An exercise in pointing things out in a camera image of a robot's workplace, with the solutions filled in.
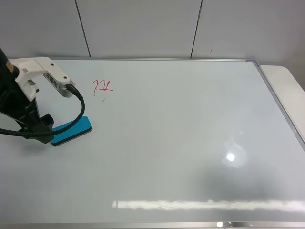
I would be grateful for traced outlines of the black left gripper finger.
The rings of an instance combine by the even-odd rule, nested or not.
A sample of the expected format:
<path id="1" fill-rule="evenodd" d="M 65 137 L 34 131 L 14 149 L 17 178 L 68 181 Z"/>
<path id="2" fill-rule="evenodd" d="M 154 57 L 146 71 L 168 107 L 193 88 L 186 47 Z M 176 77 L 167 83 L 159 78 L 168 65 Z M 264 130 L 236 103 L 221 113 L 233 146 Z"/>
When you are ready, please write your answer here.
<path id="1" fill-rule="evenodd" d="M 18 125 L 21 127 L 19 132 L 52 132 L 54 120 L 50 114 L 46 114 L 40 118 L 37 124 L 33 124 L 32 126 L 17 122 Z M 25 139 L 37 140 L 41 143 L 47 144 L 51 140 L 54 139 L 53 135 L 50 136 L 39 136 L 39 137 L 24 137 Z"/>

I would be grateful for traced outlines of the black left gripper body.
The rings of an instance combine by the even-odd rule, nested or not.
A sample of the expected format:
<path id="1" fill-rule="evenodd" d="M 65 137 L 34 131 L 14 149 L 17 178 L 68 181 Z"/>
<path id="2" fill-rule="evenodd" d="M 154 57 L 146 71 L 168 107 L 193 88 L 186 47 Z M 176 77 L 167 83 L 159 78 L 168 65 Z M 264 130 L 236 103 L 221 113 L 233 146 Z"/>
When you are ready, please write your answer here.
<path id="1" fill-rule="evenodd" d="M 40 122 L 36 100 L 29 101 L 16 82 L 19 69 L 0 52 L 0 112 L 15 119 L 21 126 Z"/>

